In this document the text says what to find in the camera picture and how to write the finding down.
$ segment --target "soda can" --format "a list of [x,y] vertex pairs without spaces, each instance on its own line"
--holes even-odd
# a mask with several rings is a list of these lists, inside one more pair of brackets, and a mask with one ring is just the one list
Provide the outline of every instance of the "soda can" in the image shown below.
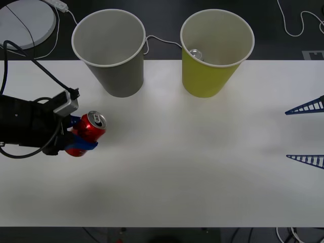
[[[71,132],[89,143],[95,143],[106,132],[106,127],[105,117],[97,111],[90,111],[81,117],[81,120],[73,126]],[[74,157],[80,157],[87,150],[71,148],[67,149],[66,152]]]

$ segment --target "yellow paper cup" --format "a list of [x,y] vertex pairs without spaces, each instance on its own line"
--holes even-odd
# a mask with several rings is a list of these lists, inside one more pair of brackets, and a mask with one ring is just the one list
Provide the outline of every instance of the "yellow paper cup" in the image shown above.
[[[254,35],[240,16],[220,9],[191,15],[182,25],[182,83],[197,97],[217,94],[254,48]],[[203,60],[190,50],[197,49]]]

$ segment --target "white cable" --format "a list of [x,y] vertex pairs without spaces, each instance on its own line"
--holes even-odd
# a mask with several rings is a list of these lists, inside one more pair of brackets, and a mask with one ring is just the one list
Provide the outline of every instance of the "white cable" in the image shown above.
[[20,53],[17,53],[17,52],[13,52],[13,51],[10,51],[10,50],[8,50],[7,49],[7,52],[11,52],[11,53],[15,53],[15,54],[17,54],[17,55],[19,55],[19,56],[22,56],[22,57],[24,57],[25,55],[22,55],[22,54],[20,54]]
[[291,227],[290,230],[292,231],[292,234],[294,235],[294,237],[296,238],[296,240],[299,243],[305,243],[305,242],[303,242],[302,240],[299,239],[298,235],[294,232],[294,228]]
[[146,55],[146,54],[149,52],[149,50],[150,50],[150,48],[148,47],[148,41],[147,41],[147,39],[149,39],[149,38],[151,38],[151,37],[153,37],[153,38],[155,38],[155,39],[158,39],[158,40],[161,41],[161,42],[170,43],[170,44],[175,44],[175,45],[177,45],[178,47],[182,48],[182,46],[181,46],[180,44],[176,43],[176,42],[169,42],[169,41],[167,41],[167,40],[160,39],[159,37],[156,37],[155,35],[149,35],[149,36],[146,38],[147,51],[144,53],[144,55]]
[[66,11],[69,12],[69,13],[72,15],[72,18],[73,18],[75,24],[77,25],[77,21],[75,20],[75,17],[74,17],[74,15],[72,14],[72,12],[71,12],[70,10],[66,10]]
[[275,232],[276,232],[276,234],[277,234],[278,239],[280,240],[280,242],[281,242],[281,243],[285,243],[285,242],[282,240],[282,238],[280,237],[280,235],[279,235],[278,227],[276,227]]
[[58,22],[57,22],[57,33],[56,33],[56,40],[55,40],[55,44],[54,47],[51,49],[50,52],[48,52],[45,56],[42,57],[36,57],[35,59],[40,59],[40,58],[44,58],[47,57],[48,55],[50,55],[52,53],[52,51],[54,51],[54,49],[56,48],[56,44],[57,44],[57,40],[59,38],[59,30],[60,30],[60,16],[59,16],[59,12],[57,11],[57,8],[54,8],[56,13],[57,13],[57,18],[58,18]]
[[303,13],[311,14],[311,15],[313,15],[316,19],[318,19],[319,22],[320,22],[320,24],[319,24],[319,30],[324,34],[324,31],[320,28],[321,25],[324,26],[324,24],[323,24],[324,21],[321,21],[321,19],[318,18],[317,15],[315,15],[314,13],[311,13],[311,12],[309,12],[309,11],[302,11],[302,12],[300,13],[300,18],[302,19],[302,24],[303,24],[302,32],[300,32],[300,34],[297,34],[297,35],[290,34],[290,33],[287,31],[287,28],[286,28],[285,15],[284,15],[284,12],[282,11],[282,8],[281,8],[281,6],[280,6],[279,0],[277,0],[277,3],[278,3],[278,6],[279,6],[280,11],[281,11],[281,14],[282,14],[282,18],[283,18],[283,25],[284,25],[284,27],[285,27],[285,31],[286,31],[286,33],[287,33],[288,35],[290,35],[290,36],[292,36],[292,37],[298,37],[298,36],[300,36],[300,35],[304,32],[304,19],[303,19]]

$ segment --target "can pull tab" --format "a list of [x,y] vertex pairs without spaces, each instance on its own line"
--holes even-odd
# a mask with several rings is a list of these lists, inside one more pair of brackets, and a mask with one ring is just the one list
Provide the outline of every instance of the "can pull tab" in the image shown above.
[[101,119],[100,119],[99,114],[95,113],[95,114],[93,115],[93,118],[94,118],[95,123],[96,123],[97,125],[102,126],[102,123],[101,123]]

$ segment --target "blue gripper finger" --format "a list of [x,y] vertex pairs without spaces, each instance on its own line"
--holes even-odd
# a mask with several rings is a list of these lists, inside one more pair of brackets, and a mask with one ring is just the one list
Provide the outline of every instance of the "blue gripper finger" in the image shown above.
[[305,114],[305,113],[319,113],[324,112],[324,96],[319,97],[318,99],[309,101],[305,104],[297,106],[289,111],[286,111],[286,115],[294,114]]
[[298,162],[314,166],[320,169],[324,169],[324,155],[292,155],[287,154],[288,158],[296,160]]

